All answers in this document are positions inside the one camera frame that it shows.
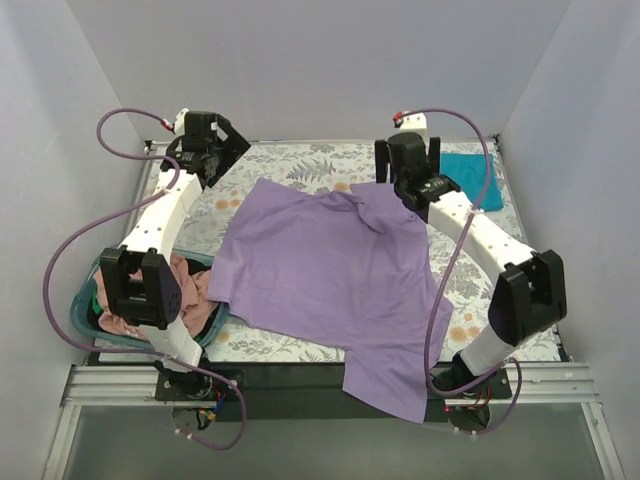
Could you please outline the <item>purple t shirt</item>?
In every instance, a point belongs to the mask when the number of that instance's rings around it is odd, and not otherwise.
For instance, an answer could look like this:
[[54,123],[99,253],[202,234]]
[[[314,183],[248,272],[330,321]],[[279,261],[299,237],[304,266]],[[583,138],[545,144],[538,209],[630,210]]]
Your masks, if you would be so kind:
[[312,195],[260,179],[227,228],[207,296],[253,328],[341,348],[346,393],[420,423],[425,370],[453,312],[437,288],[426,226],[391,185]]

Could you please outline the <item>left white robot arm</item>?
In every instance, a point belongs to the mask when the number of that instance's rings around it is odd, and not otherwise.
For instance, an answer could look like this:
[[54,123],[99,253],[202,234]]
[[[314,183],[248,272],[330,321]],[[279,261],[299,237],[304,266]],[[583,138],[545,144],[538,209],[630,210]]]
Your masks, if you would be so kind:
[[140,328],[165,365],[182,371],[180,390],[200,400],[211,392],[213,377],[198,366],[203,349],[182,320],[171,254],[192,206],[250,144],[219,113],[184,109],[161,124],[175,137],[154,158],[160,164],[154,194],[120,245],[103,251],[100,270],[110,312]]

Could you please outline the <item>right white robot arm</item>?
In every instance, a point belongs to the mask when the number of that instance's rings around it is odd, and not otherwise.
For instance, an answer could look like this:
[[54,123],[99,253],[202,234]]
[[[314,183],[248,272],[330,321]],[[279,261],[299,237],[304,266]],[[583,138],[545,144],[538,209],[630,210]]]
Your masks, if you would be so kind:
[[564,263],[553,250],[537,252],[515,240],[482,213],[440,171],[440,140],[415,132],[374,143],[379,183],[391,183],[403,205],[456,243],[492,281],[489,324],[459,351],[449,369],[427,377],[442,397],[475,397],[489,377],[533,335],[567,315]]

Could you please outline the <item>folded teal t shirt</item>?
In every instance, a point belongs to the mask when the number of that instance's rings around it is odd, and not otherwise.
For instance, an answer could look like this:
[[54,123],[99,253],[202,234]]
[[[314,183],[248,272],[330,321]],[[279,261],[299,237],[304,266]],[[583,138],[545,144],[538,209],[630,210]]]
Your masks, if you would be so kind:
[[504,207],[502,195],[497,184],[493,167],[493,156],[489,155],[490,170],[486,173],[486,159],[483,154],[443,153],[440,158],[440,173],[451,178],[474,203],[483,192],[486,178],[489,186],[479,203],[479,207],[488,212]]

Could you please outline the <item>floral tablecloth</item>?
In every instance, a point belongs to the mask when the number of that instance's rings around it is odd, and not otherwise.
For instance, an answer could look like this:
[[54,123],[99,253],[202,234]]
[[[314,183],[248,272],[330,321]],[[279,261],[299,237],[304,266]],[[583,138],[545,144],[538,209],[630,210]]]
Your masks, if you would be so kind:
[[[526,243],[521,222],[506,179],[505,170],[493,142],[488,142],[494,171],[504,207],[487,217],[509,235]],[[443,141],[442,153],[480,154],[477,142]],[[372,142],[259,143],[208,190],[190,211],[175,247],[205,255],[215,255],[227,225],[239,205],[259,178],[317,194],[333,190],[349,191],[352,184],[375,179]],[[430,264],[439,282],[453,252],[454,241],[428,227]],[[469,344],[487,325],[486,311],[491,284],[483,270],[464,252],[447,282],[445,295],[454,306],[440,360],[449,361],[454,353]],[[556,330],[548,329],[530,338],[516,351],[525,361],[559,361]],[[321,346],[248,327],[230,317],[218,336],[207,347],[215,362],[343,362],[344,352],[337,347]]]

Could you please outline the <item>pink t shirt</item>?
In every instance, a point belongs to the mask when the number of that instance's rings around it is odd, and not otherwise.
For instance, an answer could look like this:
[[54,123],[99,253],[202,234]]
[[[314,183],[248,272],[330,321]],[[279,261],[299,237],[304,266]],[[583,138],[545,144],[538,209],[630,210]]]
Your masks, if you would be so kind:
[[[218,303],[206,299],[211,269],[199,274],[189,274],[185,259],[179,255],[173,256],[172,254],[169,266],[181,288],[180,315],[182,321],[191,337],[194,338],[203,329],[214,308],[218,306]],[[97,298],[104,309],[99,318],[100,326],[104,330],[115,334],[133,335],[137,332],[147,340],[139,327],[130,325],[122,317],[114,315],[110,311],[101,270],[94,275],[94,279],[98,287]]]

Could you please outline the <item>green garment in basket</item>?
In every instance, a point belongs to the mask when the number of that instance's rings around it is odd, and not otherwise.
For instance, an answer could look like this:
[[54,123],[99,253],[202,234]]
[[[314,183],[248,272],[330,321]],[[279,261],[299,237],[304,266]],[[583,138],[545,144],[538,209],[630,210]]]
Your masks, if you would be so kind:
[[91,297],[90,309],[93,315],[96,315],[97,317],[100,317],[104,312],[104,309],[97,298],[97,293],[94,293]]

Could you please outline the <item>teal plastic basket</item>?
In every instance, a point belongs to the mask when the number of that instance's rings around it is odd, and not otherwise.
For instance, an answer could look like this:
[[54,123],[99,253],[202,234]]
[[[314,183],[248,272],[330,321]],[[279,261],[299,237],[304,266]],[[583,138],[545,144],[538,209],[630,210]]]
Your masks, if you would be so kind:
[[[214,257],[197,252],[174,249],[172,255],[183,257],[188,265],[189,274],[199,274],[211,269]],[[97,293],[98,287],[94,275],[100,270],[99,257],[97,257],[89,269],[80,290],[75,295],[70,308],[70,321],[76,330],[88,337],[109,341],[116,344],[116,349],[145,349],[150,350],[151,344],[137,332],[133,335],[115,334],[104,330],[99,324],[99,318],[93,315],[90,309],[91,297]],[[203,329],[194,337],[194,340],[205,348],[214,342],[229,315],[227,304],[219,304],[208,317]]]

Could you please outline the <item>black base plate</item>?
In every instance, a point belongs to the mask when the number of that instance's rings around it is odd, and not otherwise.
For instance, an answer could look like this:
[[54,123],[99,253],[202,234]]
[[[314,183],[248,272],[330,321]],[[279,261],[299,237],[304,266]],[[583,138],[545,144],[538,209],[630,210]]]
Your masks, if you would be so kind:
[[[235,380],[255,420],[391,418],[342,390],[344,363],[222,363],[219,375]],[[191,401],[160,373],[154,399]],[[512,391],[503,370],[488,380],[491,402],[510,399]],[[227,393],[216,420],[241,420],[235,393]],[[429,393],[425,421],[445,421],[445,400]]]

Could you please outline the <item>aluminium frame rail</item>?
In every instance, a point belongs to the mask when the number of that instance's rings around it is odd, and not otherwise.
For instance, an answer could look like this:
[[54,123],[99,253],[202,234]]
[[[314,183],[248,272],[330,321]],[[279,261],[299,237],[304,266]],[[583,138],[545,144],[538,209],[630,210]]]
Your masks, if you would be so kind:
[[[266,362],[222,362],[222,363],[266,363]],[[218,373],[218,365],[213,366]],[[505,371],[508,386],[511,387],[511,397],[507,400],[489,400],[490,393],[486,387],[488,380],[494,374]],[[72,367],[64,389],[62,404],[68,406],[171,406],[195,407],[211,404],[210,398],[203,400],[192,399],[186,390],[178,386],[169,377],[170,385],[179,388],[191,401],[162,402],[154,399],[159,372],[149,363],[96,363],[90,362],[85,366]],[[615,451],[615,447],[608,433],[608,427],[602,412],[595,383],[590,376],[588,367],[584,363],[572,362],[526,362],[521,366],[508,364],[491,375],[481,388],[472,391],[481,394],[481,407],[507,405],[515,408],[525,404],[578,404],[587,422],[596,455],[600,462],[604,476],[608,479],[621,479],[624,476],[622,466]]]

